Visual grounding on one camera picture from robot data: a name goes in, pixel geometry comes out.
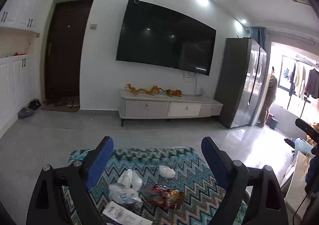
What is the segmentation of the hanging clothes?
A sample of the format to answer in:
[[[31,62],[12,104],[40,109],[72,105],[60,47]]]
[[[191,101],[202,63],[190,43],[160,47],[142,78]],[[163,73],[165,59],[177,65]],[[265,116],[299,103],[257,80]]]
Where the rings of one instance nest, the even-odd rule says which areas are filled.
[[[289,76],[289,95],[296,95],[303,99],[304,96],[318,99],[318,67],[311,67],[309,64],[296,61]]]

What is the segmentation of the brown orange snack packet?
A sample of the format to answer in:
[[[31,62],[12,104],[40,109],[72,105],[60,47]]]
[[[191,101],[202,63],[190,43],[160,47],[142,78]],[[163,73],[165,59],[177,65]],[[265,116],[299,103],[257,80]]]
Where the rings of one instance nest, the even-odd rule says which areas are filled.
[[[185,200],[185,193],[178,190],[164,192],[164,209],[179,209]]]

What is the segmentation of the golden dragon ornament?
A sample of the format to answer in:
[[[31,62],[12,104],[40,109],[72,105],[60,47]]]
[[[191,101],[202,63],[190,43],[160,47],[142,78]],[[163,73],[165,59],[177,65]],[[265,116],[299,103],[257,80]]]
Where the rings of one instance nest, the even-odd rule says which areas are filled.
[[[160,93],[161,91],[163,91],[160,87],[158,87],[156,85],[153,85],[151,90],[147,90],[147,89],[144,89],[144,88],[136,89],[131,84],[126,84],[124,88],[130,90],[130,92],[135,94],[135,95],[137,95],[139,93],[145,93],[147,95],[154,96],[155,92],[156,93]]]

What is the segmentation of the white TV cabinet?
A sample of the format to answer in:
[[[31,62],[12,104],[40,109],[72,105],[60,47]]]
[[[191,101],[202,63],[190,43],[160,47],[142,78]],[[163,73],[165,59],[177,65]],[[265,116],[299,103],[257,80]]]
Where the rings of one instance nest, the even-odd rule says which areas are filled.
[[[120,91],[119,117],[122,121],[133,119],[189,119],[219,116],[223,104],[203,96],[182,95],[170,97],[164,93],[154,96],[133,94],[128,89]]]

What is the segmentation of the white shoe cabinet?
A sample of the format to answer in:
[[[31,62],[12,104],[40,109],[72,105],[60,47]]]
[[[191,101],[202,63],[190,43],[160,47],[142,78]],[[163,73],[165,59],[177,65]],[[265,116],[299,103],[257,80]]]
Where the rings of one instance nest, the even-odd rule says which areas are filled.
[[[7,0],[1,9],[1,135],[36,95],[34,50],[44,0]]]

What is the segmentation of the red clear snack wrapper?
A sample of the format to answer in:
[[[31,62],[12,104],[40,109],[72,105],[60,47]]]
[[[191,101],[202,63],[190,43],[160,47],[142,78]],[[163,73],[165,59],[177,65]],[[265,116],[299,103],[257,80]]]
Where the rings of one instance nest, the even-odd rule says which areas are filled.
[[[141,193],[148,202],[165,210],[174,204],[170,192],[171,189],[160,185],[154,185],[153,187],[143,188],[141,190]]]

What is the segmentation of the large black wall television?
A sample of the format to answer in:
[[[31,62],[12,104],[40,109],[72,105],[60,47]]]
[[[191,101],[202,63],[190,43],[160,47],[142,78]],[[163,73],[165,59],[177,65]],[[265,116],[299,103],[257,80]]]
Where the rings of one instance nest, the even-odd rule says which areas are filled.
[[[128,0],[116,59],[210,74],[216,30],[162,6]]]

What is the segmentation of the white milk carton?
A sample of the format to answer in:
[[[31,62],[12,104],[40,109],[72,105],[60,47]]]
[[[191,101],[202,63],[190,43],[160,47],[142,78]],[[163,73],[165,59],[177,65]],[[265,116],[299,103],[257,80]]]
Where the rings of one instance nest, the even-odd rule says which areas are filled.
[[[111,201],[104,208],[103,215],[119,224],[129,225],[152,225],[153,222],[125,209],[121,205]]]

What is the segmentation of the person in olive jacket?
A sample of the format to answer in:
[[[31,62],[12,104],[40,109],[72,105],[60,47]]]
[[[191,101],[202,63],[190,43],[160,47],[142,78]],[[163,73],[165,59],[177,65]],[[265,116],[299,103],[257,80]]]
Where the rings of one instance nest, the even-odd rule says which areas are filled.
[[[278,81],[274,73],[275,73],[275,69],[274,67],[272,67],[267,94],[261,109],[260,116],[258,118],[258,122],[256,122],[256,125],[260,128],[263,128],[265,126],[268,115],[269,115],[270,107],[276,98],[276,90],[277,90]]]

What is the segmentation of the grey slipper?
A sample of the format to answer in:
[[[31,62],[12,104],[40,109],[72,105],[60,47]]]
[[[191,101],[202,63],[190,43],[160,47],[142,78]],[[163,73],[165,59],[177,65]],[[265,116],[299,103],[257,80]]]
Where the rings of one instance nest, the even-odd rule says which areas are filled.
[[[35,114],[34,110],[30,108],[22,108],[17,115],[18,115],[18,119],[25,119],[25,118],[33,116],[34,114]]]

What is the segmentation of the teal plastic bucket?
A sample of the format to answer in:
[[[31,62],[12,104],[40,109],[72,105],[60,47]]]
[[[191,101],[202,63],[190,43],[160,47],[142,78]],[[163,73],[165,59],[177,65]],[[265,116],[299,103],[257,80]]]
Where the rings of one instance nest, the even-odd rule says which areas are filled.
[[[271,129],[275,129],[279,121],[274,117],[273,114],[268,114],[266,125],[269,126]]]

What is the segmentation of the brown door mat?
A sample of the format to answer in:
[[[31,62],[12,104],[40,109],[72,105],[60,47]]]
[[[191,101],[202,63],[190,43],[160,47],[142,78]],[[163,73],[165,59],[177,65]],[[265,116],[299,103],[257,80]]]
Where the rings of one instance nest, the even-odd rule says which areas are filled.
[[[41,105],[41,109],[45,110],[45,111],[57,111],[57,112],[77,112],[80,108],[76,107],[76,108],[69,108],[67,105],[62,105],[62,106],[55,106],[54,104],[50,104],[50,105],[46,105],[46,104],[42,104]]]

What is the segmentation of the beige shoes pair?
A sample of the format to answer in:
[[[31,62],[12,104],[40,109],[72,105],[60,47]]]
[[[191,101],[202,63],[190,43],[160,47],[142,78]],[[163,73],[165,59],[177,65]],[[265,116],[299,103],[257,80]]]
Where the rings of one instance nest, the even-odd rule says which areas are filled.
[[[78,108],[80,107],[80,97],[69,97],[67,100],[67,107],[69,108]]]

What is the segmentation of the wall light switch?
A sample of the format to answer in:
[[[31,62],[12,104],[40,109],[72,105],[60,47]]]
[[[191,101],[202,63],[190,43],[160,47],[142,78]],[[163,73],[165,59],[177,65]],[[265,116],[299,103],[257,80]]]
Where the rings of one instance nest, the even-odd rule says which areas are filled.
[[[92,29],[92,30],[97,29],[97,24],[96,23],[91,23],[90,24],[90,29]]]

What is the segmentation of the golden lion ornament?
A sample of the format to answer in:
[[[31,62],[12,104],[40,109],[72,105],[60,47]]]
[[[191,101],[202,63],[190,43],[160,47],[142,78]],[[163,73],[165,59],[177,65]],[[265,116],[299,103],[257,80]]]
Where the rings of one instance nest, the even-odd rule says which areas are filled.
[[[181,97],[182,96],[182,91],[181,90],[167,89],[164,92],[166,93],[166,95],[168,95],[170,97]]]

